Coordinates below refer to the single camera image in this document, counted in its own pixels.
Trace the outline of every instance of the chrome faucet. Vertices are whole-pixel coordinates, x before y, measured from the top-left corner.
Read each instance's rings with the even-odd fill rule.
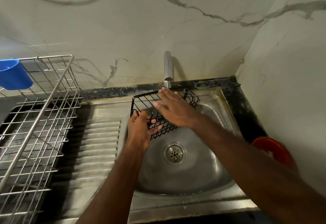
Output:
[[[164,52],[164,86],[165,88],[171,88],[171,81],[173,80],[172,71],[172,58],[170,51]]]

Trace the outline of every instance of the wire basket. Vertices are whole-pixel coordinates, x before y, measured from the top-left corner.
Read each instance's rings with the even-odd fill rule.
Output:
[[[88,101],[71,69],[73,55],[20,59],[33,80],[0,126],[0,222],[32,223],[67,142],[76,109]],[[0,103],[10,92],[0,90]]]
[[[197,103],[200,101],[197,95],[195,95],[188,88],[174,89],[174,91],[178,91],[183,99],[194,109],[196,109],[198,106]],[[153,91],[145,94],[135,95],[131,102],[130,117],[135,111],[138,114],[139,111],[146,110],[147,113],[151,116],[150,120],[156,119],[155,123],[150,123],[148,127],[149,130],[158,125],[163,125],[161,130],[151,136],[151,140],[177,128],[177,126],[167,121],[164,116],[154,107],[153,102],[161,100],[157,93],[158,91]]]

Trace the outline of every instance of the sink drain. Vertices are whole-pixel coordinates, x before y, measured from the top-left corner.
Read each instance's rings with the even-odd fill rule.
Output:
[[[181,164],[184,158],[185,148],[178,142],[170,142],[165,146],[163,153],[165,160],[169,164],[178,165]]]

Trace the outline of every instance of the blue cup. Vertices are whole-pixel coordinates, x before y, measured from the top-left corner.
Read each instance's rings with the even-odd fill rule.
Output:
[[[33,85],[22,63],[17,59],[0,60],[0,86],[6,90],[25,90]]]

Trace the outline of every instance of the dish drying rack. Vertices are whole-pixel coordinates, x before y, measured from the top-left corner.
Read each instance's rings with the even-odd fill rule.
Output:
[[[189,90],[189,88],[174,88],[173,91],[179,92],[179,94],[182,96],[182,98],[194,109],[198,106],[198,102],[200,99],[196,94],[194,94],[192,91]],[[133,115],[134,112],[146,110],[148,115],[151,116],[150,120],[156,119],[155,123],[151,123],[148,127],[148,129],[153,129],[154,127],[157,127],[158,125],[163,125],[162,129],[156,132],[155,134],[151,135],[151,140],[155,139],[157,137],[160,137],[161,135],[164,135],[167,132],[170,132],[174,129],[177,129],[178,126],[175,126],[174,124],[167,121],[164,116],[154,107],[153,102],[160,101],[161,98],[157,94],[158,91],[153,91],[145,94],[139,94],[135,95],[131,102],[131,111],[130,111],[130,117]]]
[[[22,101],[0,126],[0,222],[10,224],[35,221],[76,109],[88,102],[73,55],[19,60],[33,85],[17,92]],[[0,104],[9,92],[0,89]]]

